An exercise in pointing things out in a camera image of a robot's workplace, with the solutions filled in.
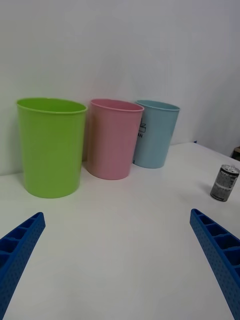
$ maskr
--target blue perforated plastic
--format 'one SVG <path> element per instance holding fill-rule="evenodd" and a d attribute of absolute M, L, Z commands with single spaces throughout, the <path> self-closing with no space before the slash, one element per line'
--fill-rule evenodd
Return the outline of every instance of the blue perforated plastic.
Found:
<path fill-rule="evenodd" d="M 44 228 L 44 215 L 38 212 L 0 239 L 0 320 Z"/>
<path fill-rule="evenodd" d="M 240 320 L 240 240 L 197 209 L 190 224 L 235 320 Z"/>

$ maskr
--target pink bucket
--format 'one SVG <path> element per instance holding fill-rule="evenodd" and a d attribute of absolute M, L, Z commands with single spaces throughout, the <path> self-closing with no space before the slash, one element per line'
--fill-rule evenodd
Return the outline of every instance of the pink bucket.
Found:
<path fill-rule="evenodd" d="M 98 178 L 129 175 L 144 108 L 110 99 L 90 102 L 87 170 Z"/>

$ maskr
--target green bucket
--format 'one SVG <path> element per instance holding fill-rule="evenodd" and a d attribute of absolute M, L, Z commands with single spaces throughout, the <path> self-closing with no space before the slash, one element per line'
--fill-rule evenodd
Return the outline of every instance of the green bucket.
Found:
<path fill-rule="evenodd" d="M 24 185 L 41 198 L 59 198 L 79 185 L 87 108 L 52 98 L 17 101 Z"/>

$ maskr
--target light blue bucket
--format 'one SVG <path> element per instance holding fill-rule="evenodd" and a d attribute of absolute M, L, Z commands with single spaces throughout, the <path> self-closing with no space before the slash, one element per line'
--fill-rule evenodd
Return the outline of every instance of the light blue bucket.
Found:
<path fill-rule="evenodd" d="M 144 168 L 161 168 L 179 115 L 178 106 L 151 100 L 137 100 L 144 107 L 133 163 Z"/>

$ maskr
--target dark object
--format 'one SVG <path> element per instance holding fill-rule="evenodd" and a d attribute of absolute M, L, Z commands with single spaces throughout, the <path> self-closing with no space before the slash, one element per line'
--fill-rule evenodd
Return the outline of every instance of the dark object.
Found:
<path fill-rule="evenodd" d="M 231 155 L 231 158 L 237 160 L 237 161 L 240 161 L 240 146 L 238 146 L 237 148 L 235 148 L 233 150 L 233 153 Z"/>
<path fill-rule="evenodd" d="M 234 185 L 237 181 L 240 171 L 232 166 L 223 164 L 218 172 L 210 195 L 219 201 L 227 201 Z"/>
<path fill-rule="evenodd" d="M 234 319 L 239 320 L 240 240 L 197 209 L 191 210 L 190 225 Z"/>
<path fill-rule="evenodd" d="M 44 215 L 38 212 L 0 239 L 0 320 L 44 228 Z"/>

